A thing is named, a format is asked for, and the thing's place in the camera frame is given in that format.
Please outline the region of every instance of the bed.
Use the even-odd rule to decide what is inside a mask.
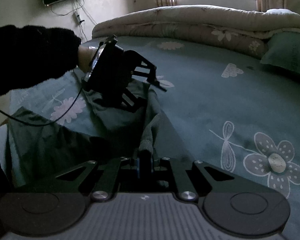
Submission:
[[[240,49],[230,50],[226,43],[232,37],[246,36],[251,30],[227,31],[233,26],[224,27],[227,30],[212,29],[211,36],[224,41],[223,46],[216,46],[207,44],[207,40],[194,42],[196,36],[191,38],[189,32],[187,37],[179,32],[175,39],[167,27],[154,34],[159,20],[152,22],[156,26],[151,27],[149,22],[133,23],[127,18],[115,21],[97,25],[94,38],[84,45],[97,46],[115,30],[120,36],[120,47],[135,50],[155,64],[157,79],[167,92],[153,89],[189,159],[203,160],[281,192],[291,206],[283,235],[289,240],[300,240],[300,76],[260,63],[269,50],[268,39],[278,32],[300,33],[300,26],[277,26],[280,31],[272,34],[270,30],[255,32],[254,35],[264,35],[253,37],[264,46],[250,43],[249,54]],[[174,24],[189,24],[189,19],[186,21]],[[215,24],[207,23],[205,28],[213,28],[211,25]],[[75,69],[58,80],[15,90],[11,94],[10,113],[23,107],[46,119],[56,119],[73,102],[82,77],[83,73]],[[136,79],[146,82],[144,78]],[[71,131],[102,137],[105,126],[93,114],[88,101],[83,93],[59,124]],[[26,178],[22,176],[21,160],[11,135],[9,144],[14,184],[23,185]]]

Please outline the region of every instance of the pillowcase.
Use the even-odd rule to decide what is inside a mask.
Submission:
[[[300,74],[300,33],[283,32],[268,42],[269,50],[262,57],[262,64],[282,67]]]

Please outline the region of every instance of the gray ribbed panel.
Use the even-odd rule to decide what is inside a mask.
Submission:
[[[238,240],[213,228],[192,204],[172,194],[119,193],[94,203],[72,228],[58,235],[30,238],[8,233],[2,240]],[[262,240],[284,240],[275,235]]]

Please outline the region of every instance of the bed sheet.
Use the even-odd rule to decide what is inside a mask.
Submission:
[[[158,67],[168,89],[156,90],[162,109],[192,156],[285,195],[291,215],[283,235],[300,240],[300,82],[226,49],[142,37],[120,37],[118,45]],[[75,98],[81,75],[75,70],[13,91],[11,113],[23,106],[53,120]],[[92,136],[104,132],[84,96],[60,124]]]

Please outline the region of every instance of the silver bolt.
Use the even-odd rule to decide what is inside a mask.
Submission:
[[[93,200],[105,200],[106,198],[108,198],[109,194],[105,191],[95,191],[92,193],[91,198]]]
[[[194,200],[197,197],[197,195],[191,191],[185,191],[180,194],[180,197],[183,200]]]

